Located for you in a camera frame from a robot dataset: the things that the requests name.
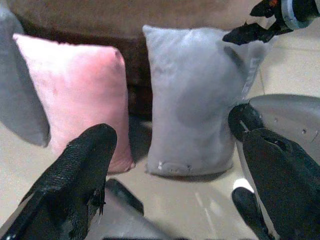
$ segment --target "fabric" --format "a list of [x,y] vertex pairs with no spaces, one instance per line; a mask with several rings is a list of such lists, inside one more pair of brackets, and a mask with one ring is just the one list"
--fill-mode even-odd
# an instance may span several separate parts
[[228,114],[250,90],[271,44],[238,46],[213,28],[144,26],[153,91],[147,169],[163,176],[226,171],[234,138]]
[[48,116],[52,151],[60,155],[84,130],[105,123],[117,133],[109,173],[133,168],[121,53],[110,46],[58,44],[21,34],[13,38]]
[[10,0],[8,5],[28,35],[71,44],[118,48],[127,65],[129,95],[135,95],[129,98],[129,112],[149,115],[152,99],[145,96],[151,95],[151,77],[142,26],[231,30],[246,21],[256,21],[256,17],[250,17],[250,11],[260,1]]
[[14,33],[23,33],[21,24],[0,5],[0,122],[25,141],[47,146],[47,117],[12,39]]

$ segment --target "brown couch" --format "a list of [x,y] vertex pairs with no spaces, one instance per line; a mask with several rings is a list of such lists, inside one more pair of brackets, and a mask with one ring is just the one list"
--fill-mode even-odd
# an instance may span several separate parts
[[142,26],[215,27],[249,21],[259,0],[8,0],[25,33],[58,42],[111,45],[126,61],[129,112],[150,115],[152,90]]

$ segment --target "gray pillow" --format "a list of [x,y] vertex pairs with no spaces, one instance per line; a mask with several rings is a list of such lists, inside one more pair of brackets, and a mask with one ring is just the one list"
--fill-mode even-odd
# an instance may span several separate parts
[[228,114],[250,90],[271,44],[238,46],[213,28],[144,26],[153,91],[147,170],[197,176],[231,168]]
[[13,33],[23,34],[17,18],[0,5],[0,121],[29,143],[46,146],[49,125]]

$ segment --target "pink cushion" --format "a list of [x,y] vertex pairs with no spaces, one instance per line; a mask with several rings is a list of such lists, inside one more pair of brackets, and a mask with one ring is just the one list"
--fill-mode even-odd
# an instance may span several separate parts
[[125,62],[110,46],[71,45],[14,34],[50,124],[53,153],[101,123],[113,127],[117,146],[109,173],[134,167],[129,145]]

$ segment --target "white floor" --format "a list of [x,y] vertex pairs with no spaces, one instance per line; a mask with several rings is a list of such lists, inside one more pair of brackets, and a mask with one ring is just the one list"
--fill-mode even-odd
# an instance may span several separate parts
[[[272,93],[320,97],[319,37],[320,21],[280,37],[250,97]],[[231,201],[233,184],[243,177],[237,151],[234,167],[215,179],[169,180],[145,173],[150,123],[134,119],[131,129],[133,152],[140,161],[135,169],[115,177],[144,203],[148,219],[173,237],[257,240]],[[0,124],[0,226],[54,160],[49,149],[23,142]]]

